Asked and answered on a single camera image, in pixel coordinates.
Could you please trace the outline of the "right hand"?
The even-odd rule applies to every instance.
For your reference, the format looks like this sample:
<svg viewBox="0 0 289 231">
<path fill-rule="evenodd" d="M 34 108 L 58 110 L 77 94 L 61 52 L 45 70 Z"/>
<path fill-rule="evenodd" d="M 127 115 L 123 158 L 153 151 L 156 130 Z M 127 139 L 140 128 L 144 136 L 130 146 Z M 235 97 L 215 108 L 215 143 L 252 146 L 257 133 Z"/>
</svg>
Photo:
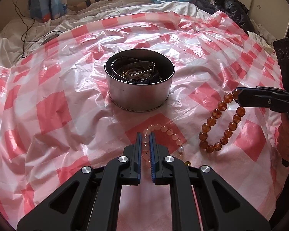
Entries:
<svg viewBox="0 0 289 231">
<path fill-rule="evenodd" d="M 282 159 L 289 163 L 289 117 L 286 113 L 281 113 L 281 124 L 278 128 L 277 150 Z"/>
</svg>

